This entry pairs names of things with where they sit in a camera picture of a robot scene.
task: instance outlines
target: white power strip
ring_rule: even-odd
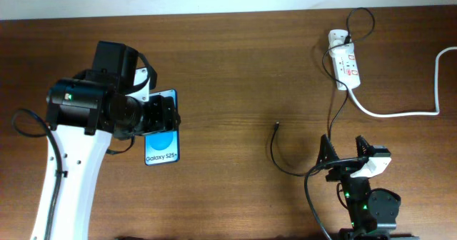
[[[330,43],[329,49],[343,44],[344,39],[347,36],[348,32],[343,29],[334,29],[330,31],[328,34],[328,42]],[[356,56],[354,55],[354,45],[347,44],[332,49],[330,50],[330,56],[333,61],[336,79],[345,83],[350,89],[355,89],[357,86],[360,86]],[[346,90],[346,87],[339,82],[336,82],[336,87],[338,90]]]
[[[330,44],[329,48],[337,46],[339,44],[344,44],[345,38],[348,36],[348,32],[343,29],[334,29],[328,34],[328,42]],[[401,112],[396,114],[375,114],[367,109],[365,109],[360,102],[358,102],[356,96],[352,92],[352,89],[355,89],[357,86],[360,86],[360,76],[358,75],[356,56],[354,55],[354,44],[346,44],[341,47],[330,50],[330,56],[333,60],[333,69],[335,71],[335,77],[347,85],[347,91],[351,97],[354,104],[362,110],[364,113],[378,117],[378,118],[393,118],[399,116],[436,116],[440,114],[440,105],[438,100],[438,61],[442,54],[447,51],[457,50],[457,47],[448,47],[441,51],[435,59],[435,111],[412,111],[412,112]],[[338,90],[345,91],[346,87],[336,82],[336,87]]]

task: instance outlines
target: white cable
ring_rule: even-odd
[[[349,95],[351,96],[352,101],[354,102],[357,107],[362,110],[364,113],[378,117],[378,118],[393,118],[393,117],[399,117],[399,116],[436,116],[440,114],[440,104],[438,100],[438,61],[445,52],[450,51],[450,50],[457,50],[457,46],[454,47],[448,47],[444,49],[443,51],[440,51],[440,53],[436,56],[435,59],[435,111],[412,111],[412,112],[402,112],[402,113],[397,113],[397,114],[375,114],[367,109],[365,109],[357,100],[356,96],[352,92],[352,89],[348,88]]]

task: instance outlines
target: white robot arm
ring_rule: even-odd
[[[140,58],[146,68],[136,69]],[[31,240],[86,240],[97,176],[111,138],[177,130],[179,115],[169,97],[149,98],[156,72],[143,54],[100,41],[92,69],[61,79],[49,91],[48,163]],[[15,129],[25,136],[31,135]]]

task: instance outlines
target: power strip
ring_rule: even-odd
[[[329,49],[344,44],[344,40],[347,36],[348,32],[343,29],[334,29],[330,31],[330,33],[328,33]],[[347,44],[332,49],[330,50],[330,56],[333,61],[333,70],[335,71],[336,79],[345,83],[349,89],[355,89],[357,86],[360,86],[356,56],[354,55],[354,45]],[[346,90],[346,87],[339,82],[336,82],[336,87],[338,90]]]

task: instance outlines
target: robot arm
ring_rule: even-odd
[[[419,240],[415,236],[392,237],[396,229],[401,198],[387,189],[371,189],[369,179],[381,174],[391,161],[391,153],[385,146],[372,146],[357,136],[357,161],[333,163],[326,180],[339,181],[343,187],[346,208],[351,217],[352,229],[341,229],[341,240],[363,239],[408,239]],[[338,161],[327,135],[321,137],[321,150],[316,164]]]
[[[136,69],[138,58],[145,69]],[[143,54],[100,41],[92,69],[50,89],[46,122],[53,139],[48,139],[31,240],[87,239],[96,180],[111,137],[133,141],[135,136],[177,130],[181,120],[173,99],[149,98],[155,85],[156,72]]]

